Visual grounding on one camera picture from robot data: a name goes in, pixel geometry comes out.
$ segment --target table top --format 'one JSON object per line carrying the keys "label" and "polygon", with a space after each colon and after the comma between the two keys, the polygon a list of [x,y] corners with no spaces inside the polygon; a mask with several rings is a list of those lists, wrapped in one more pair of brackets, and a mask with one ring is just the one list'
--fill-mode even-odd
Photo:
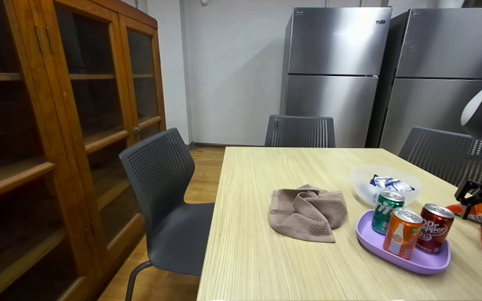
{"label": "table top", "polygon": [[[400,270],[356,240],[368,208],[351,190],[351,171],[375,165],[420,181],[425,203],[452,205],[455,188],[383,150],[228,148],[197,300],[482,300],[479,226],[455,218],[448,233],[450,267],[433,277]],[[341,191],[348,220],[336,245],[306,243],[268,225],[271,195],[311,185]]]}

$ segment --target soda can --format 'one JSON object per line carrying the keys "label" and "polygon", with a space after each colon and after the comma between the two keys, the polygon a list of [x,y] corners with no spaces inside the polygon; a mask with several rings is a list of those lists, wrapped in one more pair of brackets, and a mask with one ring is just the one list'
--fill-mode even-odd
{"label": "soda can", "polygon": [[422,216],[403,208],[392,211],[383,250],[403,260],[410,260],[423,226]]}
{"label": "soda can", "polygon": [[376,208],[371,221],[375,233],[385,236],[388,231],[390,215],[395,208],[403,208],[405,198],[395,191],[383,191],[378,195]]}
{"label": "soda can", "polygon": [[417,248],[430,255],[438,255],[455,216],[452,211],[442,206],[425,205],[422,210],[422,218],[423,230],[420,233]]}

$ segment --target brown towel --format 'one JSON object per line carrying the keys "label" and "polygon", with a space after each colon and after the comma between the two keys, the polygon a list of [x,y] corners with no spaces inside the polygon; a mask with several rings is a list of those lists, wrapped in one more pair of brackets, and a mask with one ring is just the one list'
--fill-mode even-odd
{"label": "brown towel", "polygon": [[335,243],[331,230],[346,220],[341,193],[303,186],[273,193],[269,225],[289,238],[318,243]]}

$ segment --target green can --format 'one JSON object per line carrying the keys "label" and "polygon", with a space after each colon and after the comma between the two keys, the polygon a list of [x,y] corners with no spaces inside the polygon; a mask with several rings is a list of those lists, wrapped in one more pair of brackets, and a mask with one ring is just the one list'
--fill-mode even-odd
{"label": "green can", "polygon": [[383,191],[378,195],[376,208],[371,221],[371,228],[375,233],[385,236],[388,233],[388,223],[392,211],[395,208],[403,208],[405,198],[400,193],[395,191]]}

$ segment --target purple tray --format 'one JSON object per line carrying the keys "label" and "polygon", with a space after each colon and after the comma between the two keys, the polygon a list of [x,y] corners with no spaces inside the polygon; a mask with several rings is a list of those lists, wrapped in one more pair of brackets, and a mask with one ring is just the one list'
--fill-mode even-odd
{"label": "purple tray", "polygon": [[415,275],[437,275],[447,270],[448,263],[452,262],[452,253],[447,243],[443,243],[440,255],[428,255],[420,250],[413,250],[410,262],[398,258],[381,248],[385,236],[375,233],[371,230],[373,211],[366,211],[358,225],[356,225],[356,236],[360,245],[373,253],[375,257],[398,267],[408,270]]}

